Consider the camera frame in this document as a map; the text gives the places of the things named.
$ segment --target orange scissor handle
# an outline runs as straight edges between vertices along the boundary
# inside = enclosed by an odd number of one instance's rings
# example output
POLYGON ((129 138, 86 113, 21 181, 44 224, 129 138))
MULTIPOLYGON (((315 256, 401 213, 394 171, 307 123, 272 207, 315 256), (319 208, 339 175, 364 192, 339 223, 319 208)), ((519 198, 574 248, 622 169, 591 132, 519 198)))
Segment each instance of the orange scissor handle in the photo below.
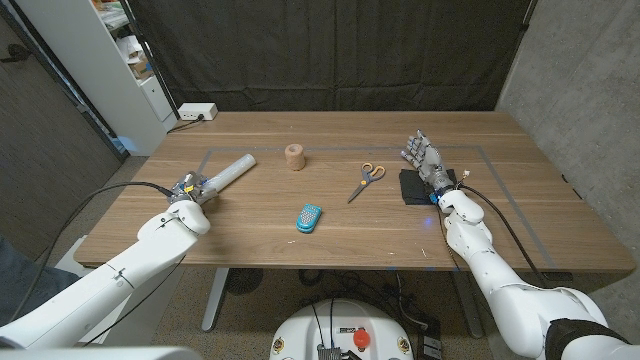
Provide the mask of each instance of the orange scissor handle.
POLYGON ((384 176, 384 174, 386 172, 384 167, 376 166, 374 168, 373 164, 371 164, 371 163, 362 164, 362 171, 363 171, 363 173, 367 173, 368 174, 369 179, 371 181, 380 180, 384 176))

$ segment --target white power strip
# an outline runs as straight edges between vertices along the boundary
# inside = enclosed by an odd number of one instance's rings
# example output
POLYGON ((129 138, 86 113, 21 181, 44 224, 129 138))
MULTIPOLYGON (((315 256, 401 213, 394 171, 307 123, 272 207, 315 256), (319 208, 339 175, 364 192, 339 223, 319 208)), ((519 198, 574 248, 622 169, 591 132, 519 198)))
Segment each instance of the white power strip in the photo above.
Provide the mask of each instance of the white power strip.
POLYGON ((202 114, 204 120, 213 120, 218 113, 218 107, 215 103, 184 103, 178 109, 182 120, 197 120, 202 114))

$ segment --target wooden tabletop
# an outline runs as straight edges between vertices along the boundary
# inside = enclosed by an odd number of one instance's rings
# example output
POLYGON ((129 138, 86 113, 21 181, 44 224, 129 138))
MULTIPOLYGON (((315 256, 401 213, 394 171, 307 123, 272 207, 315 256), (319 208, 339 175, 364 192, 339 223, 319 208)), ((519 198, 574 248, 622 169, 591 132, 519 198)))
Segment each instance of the wooden tabletop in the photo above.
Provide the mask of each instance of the wooden tabletop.
MULTIPOLYGON (((505 214, 541 270, 628 272, 629 252, 566 184, 518 124, 504 113, 252 112, 167 136, 135 176, 171 187, 189 170, 213 176, 246 153, 257 165, 203 205, 211 230, 184 264, 224 267, 420 269, 455 268, 433 206, 404 204, 398 174, 412 167, 399 155, 421 129, 449 168, 505 214), (301 171, 287 168, 284 148, 301 144, 301 171), (360 166, 387 169, 353 202, 360 166), (312 234, 295 223, 304 204, 322 207, 312 234)), ((494 245, 516 269, 529 267, 489 206, 494 245)), ((167 202, 151 189, 127 188, 75 254, 100 264, 136 241, 138 229, 167 202)), ((466 264, 457 257, 462 268, 466 264)))

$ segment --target emergency stop button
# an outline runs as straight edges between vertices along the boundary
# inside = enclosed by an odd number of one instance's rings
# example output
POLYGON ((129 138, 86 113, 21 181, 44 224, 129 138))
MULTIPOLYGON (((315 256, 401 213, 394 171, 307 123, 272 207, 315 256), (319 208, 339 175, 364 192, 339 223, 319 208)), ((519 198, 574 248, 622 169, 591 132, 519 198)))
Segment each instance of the emergency stop button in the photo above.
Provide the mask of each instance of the emergency stop button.
POLYGON ((364 351, 364 348, 369 346, 370 342, 371 338, 365 329, 358 329, 353 333, 353 343, 358 347, 358 350, 364 351))

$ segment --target scissors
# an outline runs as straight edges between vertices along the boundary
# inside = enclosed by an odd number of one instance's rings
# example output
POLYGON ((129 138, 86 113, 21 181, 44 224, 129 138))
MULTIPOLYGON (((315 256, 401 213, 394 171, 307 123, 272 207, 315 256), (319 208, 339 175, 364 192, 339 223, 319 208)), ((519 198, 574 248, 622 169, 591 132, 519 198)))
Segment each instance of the scissors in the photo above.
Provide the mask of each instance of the scissors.
POLYGON ((362 181, 360 181, 360 185, 358 186, 356 191, 354 191, 353 194, 351 194, 351 196, 349 197, 349 200, 347 200, 347 204, 350 203, 351 200, 353 200, 356 196, 358 196, 358 194, 360 194, 360 192, 364 190, 364 188, 369 186, 369 184, 382 179, 384 173, 385 169, 382 166, 374 167, 371 163, 362 164, 362 181))

